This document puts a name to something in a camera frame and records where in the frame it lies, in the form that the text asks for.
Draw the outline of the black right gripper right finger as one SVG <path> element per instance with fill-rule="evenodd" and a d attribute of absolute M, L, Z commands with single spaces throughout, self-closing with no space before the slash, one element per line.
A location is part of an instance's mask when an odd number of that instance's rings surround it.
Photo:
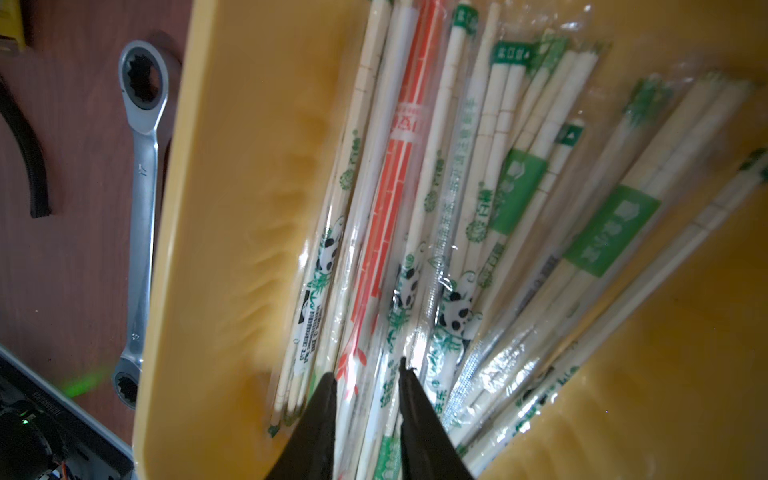
<path fill-rule="evenodd" d="M 402 478 L 472 480 L 405 357 L 398 384 Z"/>

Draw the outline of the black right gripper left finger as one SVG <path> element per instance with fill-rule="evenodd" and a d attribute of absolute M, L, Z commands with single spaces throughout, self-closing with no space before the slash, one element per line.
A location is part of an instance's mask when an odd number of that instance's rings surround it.
<path fill-rule="evenodd" d="M 333 477 L 337 380 L 325 373 L 267 480 L 329 480 Z"/>

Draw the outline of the red striped chopsticks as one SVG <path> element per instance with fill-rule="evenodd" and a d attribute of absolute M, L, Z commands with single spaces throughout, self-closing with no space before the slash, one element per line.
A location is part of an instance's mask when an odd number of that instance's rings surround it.
<path fill-rule="evenodd" d="M 347 237 L 349 262 L 341 272 L 334 316 L 345 322 L 334 374 L 338 382 L 332 476 L 350 479 L 367 376 L 375 355 L 373 339 L 398 223 L 409 163 L 420 149 L 434 65 L 443 41 L 445 1 L 401 1 L 388 40 L 383 77 L 377 88 L 363 168 L 353 196 Z"/>

